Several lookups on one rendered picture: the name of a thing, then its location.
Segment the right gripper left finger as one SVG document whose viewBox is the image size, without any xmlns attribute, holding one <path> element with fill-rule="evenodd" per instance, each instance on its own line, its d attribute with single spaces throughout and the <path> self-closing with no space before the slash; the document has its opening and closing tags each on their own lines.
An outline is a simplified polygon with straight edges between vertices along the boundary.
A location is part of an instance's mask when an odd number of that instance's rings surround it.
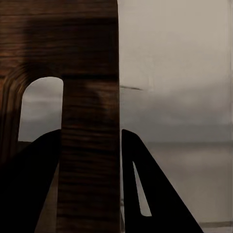
<svg viewBox="0 0 233 233">
<path fill-rule="evenodd" d="M 61 130 L 0 166 L 0 233 L 34 233 L 60 159 Z"/>
</svg>

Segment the cutting board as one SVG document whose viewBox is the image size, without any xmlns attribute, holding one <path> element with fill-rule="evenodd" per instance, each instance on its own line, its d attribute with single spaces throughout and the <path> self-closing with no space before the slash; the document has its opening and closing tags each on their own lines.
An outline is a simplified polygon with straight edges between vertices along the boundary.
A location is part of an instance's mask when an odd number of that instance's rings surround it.
<svg viewBox="0 0 233 233">
<path fill-rule="evenodd" d="M 44 77 L 64 82 L 55 233 L 121 233 L 117 0 L 0 0 L 0 166 Z"/>
</svg>

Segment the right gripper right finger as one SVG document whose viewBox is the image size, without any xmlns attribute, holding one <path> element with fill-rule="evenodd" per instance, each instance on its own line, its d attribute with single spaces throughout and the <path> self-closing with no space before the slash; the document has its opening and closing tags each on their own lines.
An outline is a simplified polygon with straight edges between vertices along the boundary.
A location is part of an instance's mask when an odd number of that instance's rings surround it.
<svg viewBox="0 0 233 233">
<path fill-rule="evenodd" d="M 203 233 L 141 138 L 122 130 L 125 233 Z M 140 211 L 135 163 L 152 216 Z"/>
</svg>

